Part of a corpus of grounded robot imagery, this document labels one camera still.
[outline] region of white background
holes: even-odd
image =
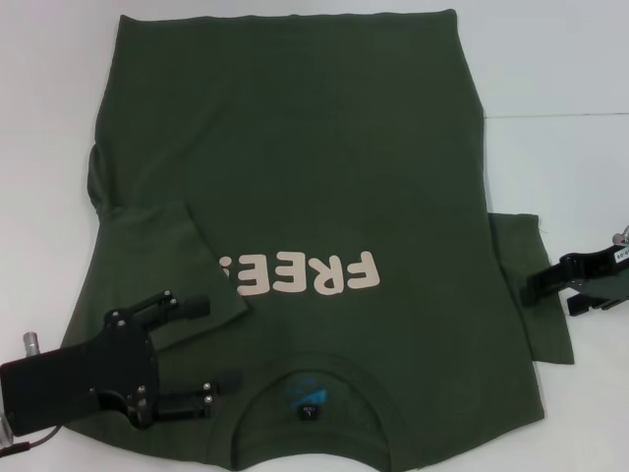
[[[489,208],[539,214],[554,261],[607,247],[629,224],[629,2],[0,0],[0,362],[23,356],[29,330],[43,350],[58,347],[86,274],[97,229],[87,154],[121,14],[162,20],[446,8],[459,14],[486,109]],[[629,469],[629,304],[568,322],[577,365],[537,365],[547,419],[427,470]],[[0,471],[10,470],[217,469],[63,430],[32,452],[0,459]],[[252,470],[370,468],[313,454]]]

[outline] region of neckline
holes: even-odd
[[[406,422],[383,385],[355,363],[322,353],[299,354],[271,362],[246,376],[241,389],[224,401],[214,418],[206,453],[206,459],[211,460],[207,463],[235,470],[234,438],[247,408],[266,388],[299,371],[322,371],[338,377],[368,402],[388,442],[389,471],[408,470],[423,463]]]

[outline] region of cable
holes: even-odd
[[[27,450],[31,450],[34,447],[42,445],[48,441],[50,441],[57,433],[61,430],[61,426],[55,427],[50,433],[44,436],[42,439],[37,440],[35,442],[16,442],[9,447],[5,447],[4,449],[0,449],[0,457],[6,457],[8,455],[19,454],[20,452],[26,452]]]

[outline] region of green t-shirt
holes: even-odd
[[[456,16],[121,19],[88,176],[100,230],[65,343],[170,289],[162,389],[240,370],[210,419],[73,429],[242,469],[327,452],[401,471],[543,417],[571,363],[532,215],[487,215],[484,116]],[[300,419],[304,404],[315,420]]]

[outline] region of white surface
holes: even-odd
[[[120,14],[139,19],[422,12],[456,8],[486,108],[490,207],[542,217],[554,260],[606,247],[629,224],[629,3],[611,0],[0,0],[0,362],[22,334],[56,348],[97,220],[86,159]],[[528,118],[497,118],[528,116]],[[569,320],[577,365],[538,364],[547,419],[434,472],[629,469],[629,307]],[[0,471],[216,470],[144,457],[62,431]],[[324,455],[253,470],[367,471]]]

